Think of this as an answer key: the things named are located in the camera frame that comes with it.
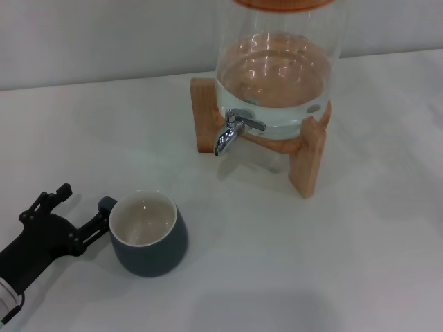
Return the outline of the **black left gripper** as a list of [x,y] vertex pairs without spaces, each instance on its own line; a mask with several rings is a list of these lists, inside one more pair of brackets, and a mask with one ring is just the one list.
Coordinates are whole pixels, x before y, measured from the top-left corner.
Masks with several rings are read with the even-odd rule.
[[109,231],[109,217],[117,203],[109,196],[100,199],[98,213],[79,229],[51,214],[72,194],[68,183],[55,193],[42,192],[31,207],[19,215],[24,229],[1,251],[1,278],[16,294],[23,294],[56,259],[83,255],[88,246]]

